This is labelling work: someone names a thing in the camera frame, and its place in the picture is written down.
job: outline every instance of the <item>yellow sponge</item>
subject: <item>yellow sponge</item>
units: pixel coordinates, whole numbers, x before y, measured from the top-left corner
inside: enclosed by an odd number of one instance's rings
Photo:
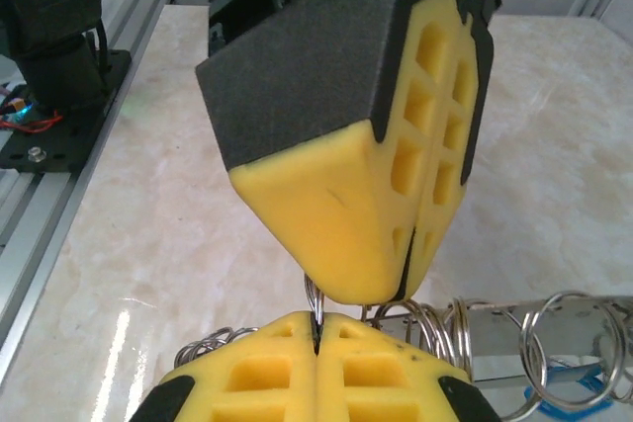
[[[175,422],[309,422],[316,411],[316,361],[310,315],[297,312],[178,368],[161,383],[181,376],[195,381]]]
[[[443,377],[468,381],[411,345],[329,314],[316,359],[316,421],[459,422],[438,383]]]
[[[191,381],[190,391],[168,388],[183,378]],[[463,371],[344,315],[325,316],[316,355],[311,316],[293,313],[170,373],[154,389],[166,390],[150,395],[135,417],[170,422],[459,422],[456,411],[464,407],[488,408],[469,384],[479,398],[449,401],[452,389],[447,393],[446,379],[453,387],[468,382]]]
[[[413,6],[382,142],[364,120],[229,171],[330,298],[376,303],[419,287],[464,196],[478,92],[471,25],[456,0]]]

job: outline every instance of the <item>metal key ring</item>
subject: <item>metal key ring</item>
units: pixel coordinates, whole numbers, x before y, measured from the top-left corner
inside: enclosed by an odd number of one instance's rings
[[[490,304],[487,300],[469,300],[468,307],[470,308],[473,305],[488,305]],[[516,327],[520,330],[521,322],[512,315],[509,311],[498,309],[495,310],[502,316],[508,318]],[[541,344],[541,340],[538,336],[534,335],[533,342],[526,348],[526,351],[519,351],[521,356],[521,361],[525,359],[525,364],[529,365],[530,368],[537,367],[537,370],[540,372],[540,382],[543,385],[547,384],[547,355],[545,354],[545,350],[543,349],[543,345]],[[532,415],[536,409],[538,409],[542,397],[535,390],[532,391],[527,400],[521,405],[518,409],[516,409],[511,414],[505,415],[501,417],[503,422],[518,422],[526,419],[530,415]]]
[[[228,338],[226,338],[226,342],[227,343],[232,343],[233,341],[235,341],[236,339],[238,339],[241,336],[244,335],[248,335],[250,333],[254,333],[257,330],[259,330],[259,328],[257,327],[249,327],[249,328],[240,328],[237,331],[234,331]]]
[[[441,358],[455,367],[459,367],[450,334],[442,319],[439,318],[434,309],[429,305],[417,303],[412,299],[386,303],[379,306],[373,318],[370,319],[372,326],[380,329],[380,319],[383,318],[389,310],[397,306],[408,310],[413,320],[419,326],[418,347],[420,349],[428,351],[433,356]]]
[[[595,405],[601,403],[605,400],[611,392],[614,390],[615,386],[618,383],[620,375],[622,374],[622,369],[624,366],[624,360],[626,358],[626,337],[622,328],[620,328],[617,320],[617,316],[613,312],[612,309],[603,305],[602,303],[597,303],[597,306],[604,315],[609,320],[609,323],[614,332],[614,343],[613,343],[613,370],[610,372],[609,377],[605,381],[604,389],[602,392],[587,397],[583,400],[579,401],[569,401],[562,399],[553,395],[550,391],[547,390],[546,383],[539,381],[534,374],[534,370],[532,365],[528,364],[526,360],[523,358],[523,351],[529,347],[532,340],[535,338],[535,328],[541,319],[542,315],[554,304],[559,303],[561,300],[570,297],[590,297],[590,295],[579,293],[579,292],[560,292],[558,294],[552,295],[539,309],[538,311],[529,311],[525,314],[523,322],[520,326],[521,334],[519,338],[519,349],[521,353],[521,364],[525,369],[525,373],[527,374],[530,384],[534,388],[534,392],[538,393],[543,400],[546,400],[552,405],[562,407],[567,410],[579,411],[585,410],[590,407],[594,407]]]
[[[304,285],[306,287],[306,297],[308,298],[308,304],[310,309],[315,314],[316,325],[323,326],[323,320],[325,318],[325,294],[315,285],[315,283],[308,277],[304,276]]]
[[[454,298],[444,316],[444,322],[450,328],[451,340],[456,342],[456,354],[459,355],[459,366],[468,377],[473,379],[473,345],[468,321],[468,305],[461,298]]]

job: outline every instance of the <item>marble table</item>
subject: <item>marble table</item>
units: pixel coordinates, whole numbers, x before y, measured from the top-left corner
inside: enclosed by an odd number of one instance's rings
[[[300,268],[228,183],[194,75],[206,15],[164,9],[0,420],[128,419],[184,344],[308,308]],[[633,50],[589,19],[498,16],[492,30],[469,190],[416,298],[633,293]]]

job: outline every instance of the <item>cable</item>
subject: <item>cable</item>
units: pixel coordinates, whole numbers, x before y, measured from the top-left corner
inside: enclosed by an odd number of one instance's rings
[[[99,38],[99,74],[105,83],[108,72],[108,37],[101,20],[97,24],[97,37]]]
[[[49,130],[51,127],[53,127],[55,124],[57,124],[59,121],[61,121],[63,119],[63,116],[61,114],[59,114],[57,111],[55,111],[53,113],[53,117],[50,119],[44,119],[44,120],[40,120],[40,121],[32,121],[30,123],[27,124],[14,124],[14,123],[9,123],[7,121],[2,121],[0,120],[0,127],[1,128],[10,128],[13,130],[19,130],[21,132],[26,132],[26,133],[40,133],[40,132],[44,132],[46,130]]]

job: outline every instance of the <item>screw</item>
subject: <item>screw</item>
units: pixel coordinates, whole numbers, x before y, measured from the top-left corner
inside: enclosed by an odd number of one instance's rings
[[[46,160],[46,152],[39,147],[31,147],[29,149],[29,160],[35,163],[40,163]]]

